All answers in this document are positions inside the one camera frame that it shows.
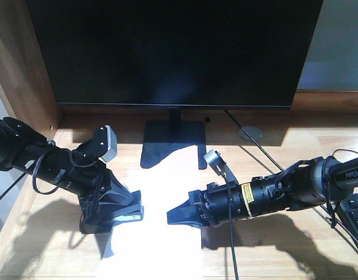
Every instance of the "black cable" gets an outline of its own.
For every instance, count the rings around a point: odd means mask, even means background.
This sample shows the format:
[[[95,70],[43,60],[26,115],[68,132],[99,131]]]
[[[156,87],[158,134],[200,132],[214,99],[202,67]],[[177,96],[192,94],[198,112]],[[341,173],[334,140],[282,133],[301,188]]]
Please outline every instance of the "black cable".
[[[332,153],[332,156],[335,155],[336,152],[339,152],[339,151],[344,151],[344,152],[352,152],[352,153],[356,153],[358,155],[358,152],[356,150],[349,150],[349,149],[335,149]]]
[[[328,156],[324,161],[323,161],[323,165],[322,165],[322,169],[321,169],[321,182],[322,182],[322,187],[323,187],[323,193],[325,195],[325,205],[327,207],[327,211],[329,213],[329,215],[331,216],[330,221],[331,221],[331,228],[334,228],[338,222],[338,220],[336,219],[336,211],[338,209],[338,205],[336,205],[335,209],[333,209],[331,202],[329,200],[330,198],[330,181],[329,178],[327,177],[327,175],[325,174],[325,169],[327,168],[327,164],[328,162],[334,159],[333,156]]]
[[[233,115],[231,115],[230,112],[228,112],[228,110],[224,110],[224,112],[226,112],[226,114],[238,125],[238,127],[243,131],[243,133],[246,134],[246,136],[249,137],[250,140],[252,140],[252,142],[262,151],[262,153],[265,154],[266,157],[268,157],[268,159],[278,168],[280,169],[280,171],[283,171],[284,168],[282,168],[269,154],[268,152],[266,152],[266,150],[264,148],[262,148],[262,146],[241,126],[241,124],[233,117]]]
[[[326,207],[324,207],[323,205],[319,205],[327,214],[329,214],[328,210],[326,209]],[[355,236],[347,229],[347,227],[339,220],[337,220],[337,224],[340,225],[340,227],[342,227],[342,229],[344,231],[346,231],[346,233],[354,240],[355,243],[358,244],[358,240],[355,238]]]
[[[20,177],[17,178],[16,181],[13,182],[12,185],[9,186],[9,188],[7,188],[2,195],[0,196],[0,200],[2,200],[2,198],[26,175],[26,173],[22,173],[20,175]]]
[[[275,188],[279,189],[279,183],[281,182],[282,178],[284,178],[286,175],[290,174],[291,172],[295,171],[299,168],[300,165],[309,165],[311,164],[311,160],[299,160],[298,162],[294,163],[293,165],[289,166],[287,169],[280,172],[280,174],[277,176],[275,180]]]
[[[232,223],[232,207],[231,207],[231,190],[228,183],[226,183],[227,192],[228,192],[228,214],[229,214],[229,224],[230,224],[230,237],[231,237],[231,252],[232,252],[232,262],[233,262],[233,270],[235,272],[235,279],[238,280],[238,271],[237,271],[237,261],[235,254],[235,241],[233,237],[233,223]]]
[[[72,151],[69,150],[69,149],[66,149],[66,151],[68,152],[69,154],[69,158],[70,158],[70,162],[71,164],[74,166],[74,167],[81,167],[81,168],[87,168],[87,167],[92,167],[96,164],[96,161],[94,160],[93,162],[91,162],[90,164],[87,164],[87,165],[78,165],[75,163],[74,159],[73,159],[73,154],[72,154]]]
[[[37,192],[38,194],[44,194],[44,195],[48,195],[48,194],[53,194],[56,190],[58,190],[59,186],[54,187],[52,190],[47,191],[47,192],[41,192],[38,189],[37,186],[37,176],[38,176],[38,171],[39,168],[41,166],[41,163],[44,159],[44,157],[55,147],[55,145],[53,143],[50,144],[50,147],[47,149],[47,151],[45,151],[37,160],[37,163],[35,164],[34,167],[34,171],[33,171],[33,189],[35,192]]]

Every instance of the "wooden panel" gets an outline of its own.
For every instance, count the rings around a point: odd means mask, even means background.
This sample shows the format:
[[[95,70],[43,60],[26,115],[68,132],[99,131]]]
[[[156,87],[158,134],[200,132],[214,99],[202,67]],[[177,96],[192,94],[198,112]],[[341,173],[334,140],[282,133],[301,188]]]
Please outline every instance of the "wooden panel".
[[[11,213],[9,214],[4,227],[0,231],[0,260],[9,258],[11,253],[10,248],[12,243],[6,242],[7,240],[14,240],[20,235],[22,230],[22,223],[27,215],[28,209],[33,205],[33,201],[36,197],[36,193],[32,190],[31,180],[27,179],[24,183],[18,199],[16,200]]]
[[[12,117],[53,137],[59,111],[24,0],[0,0],[0,97]]]
[[[294,95],[293,111],[358,113],[357,92],[323,92],[299,90]]]

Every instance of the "black keyboard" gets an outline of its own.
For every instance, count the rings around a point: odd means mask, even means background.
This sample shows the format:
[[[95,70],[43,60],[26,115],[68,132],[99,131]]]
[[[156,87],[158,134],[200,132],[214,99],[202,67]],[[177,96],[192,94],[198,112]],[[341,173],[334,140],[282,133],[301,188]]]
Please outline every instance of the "black keyboard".
[[[340,220],[358,240],[358,194],[352,194],[341,201],[337,213]]]

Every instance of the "silver bracket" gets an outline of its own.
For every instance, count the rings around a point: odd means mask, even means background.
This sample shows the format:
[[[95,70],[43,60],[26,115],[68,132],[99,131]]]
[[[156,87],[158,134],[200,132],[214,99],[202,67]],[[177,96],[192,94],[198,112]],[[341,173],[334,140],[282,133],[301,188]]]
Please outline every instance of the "silver bracket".
[[[107,129],[107,152],[101,157],[105,162],[109,162],[117,155],[117,136],[109,125],[105,125]]]
[[[203,158],[218,176],[223,177],[226,183],[234,181],[238,184],[235,175],[232,173],[227,163],[222,159],[219,152],[212,149],[203,156]]]

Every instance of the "black monitor screen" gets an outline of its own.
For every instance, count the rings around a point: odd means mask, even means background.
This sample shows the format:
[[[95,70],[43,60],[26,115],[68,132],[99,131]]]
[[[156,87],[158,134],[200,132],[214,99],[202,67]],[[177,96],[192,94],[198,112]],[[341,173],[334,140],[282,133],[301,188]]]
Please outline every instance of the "black monitor screen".
[[[282,108],[322,1],[27,3],[60,104]]]

